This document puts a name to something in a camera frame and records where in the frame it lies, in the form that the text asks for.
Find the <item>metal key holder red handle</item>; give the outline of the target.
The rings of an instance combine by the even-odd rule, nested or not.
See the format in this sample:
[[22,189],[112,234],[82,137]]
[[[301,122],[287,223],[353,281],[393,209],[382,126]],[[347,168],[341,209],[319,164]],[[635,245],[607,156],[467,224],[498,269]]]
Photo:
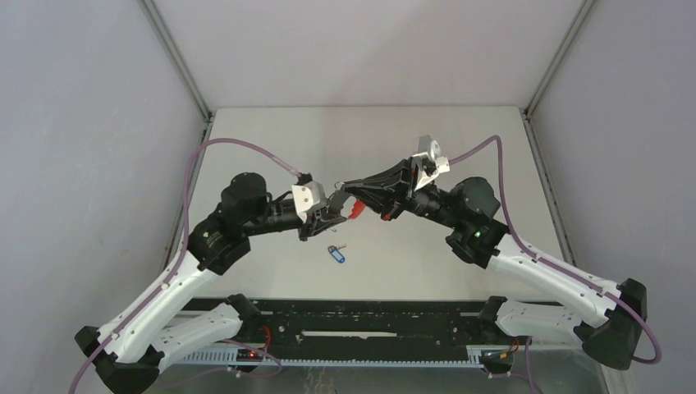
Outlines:
[[366,205],[357,197],[347,194],[343,190],[343,185],[342,181],[334,183],[335,192],[332,196],[332,207],[334,209],[340,208],[341,216],[348,220],[355,220],[364,212]]

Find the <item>blue key tag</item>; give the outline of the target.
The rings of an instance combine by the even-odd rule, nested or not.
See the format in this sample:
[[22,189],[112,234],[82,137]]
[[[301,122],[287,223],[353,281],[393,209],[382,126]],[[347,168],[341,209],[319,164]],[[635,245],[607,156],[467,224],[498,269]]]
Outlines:
[[330,256],[337,262],[337,263],[345,263],[346,262],[346,257],[345,255],[341,252],[341,247],[335,246],[335,245],[329,245],[327,248],[327,252],[330,254]]

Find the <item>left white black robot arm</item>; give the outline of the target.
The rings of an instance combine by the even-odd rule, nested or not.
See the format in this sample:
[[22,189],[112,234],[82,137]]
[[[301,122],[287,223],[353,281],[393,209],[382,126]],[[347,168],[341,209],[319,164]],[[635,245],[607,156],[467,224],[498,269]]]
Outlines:
[[232,178],[217,207],[188,235],[182,251],[124,312],[100,328],[75,336],[97,375],[113,393],[142,393],[174,362],[223,339],[251,341],[261,313],[242,294],[230,295],[211,311],[186,323],[167,324],[199,290],[220,278],[250,252],[250,237],[296,230],[302,241],[344,222],[349,195],[326,196],[303,174],[278,199],[254,172]]

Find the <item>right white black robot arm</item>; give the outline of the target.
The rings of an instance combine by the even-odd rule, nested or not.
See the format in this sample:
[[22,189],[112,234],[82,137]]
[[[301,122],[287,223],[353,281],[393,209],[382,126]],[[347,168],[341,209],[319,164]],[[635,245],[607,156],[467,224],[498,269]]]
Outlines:
[[478,319],[478,334],[489,343],[504,337],[546,337],[577,344],[598,363],[627,370],[638,361],[640,337],[648,331],[646,286],[587,273],[552,257],[524,240],[508,221],[501,192],[481,176],[449,190],[435,181],[449,171],[445,158],[412,157],[378,174],[346,181],[341,191],[381,219],[402,213],[428,219],[451,230],[446,243],[465,263],[512,276],[544,292],[553,305],[531,305],[491,298],[492,312]]

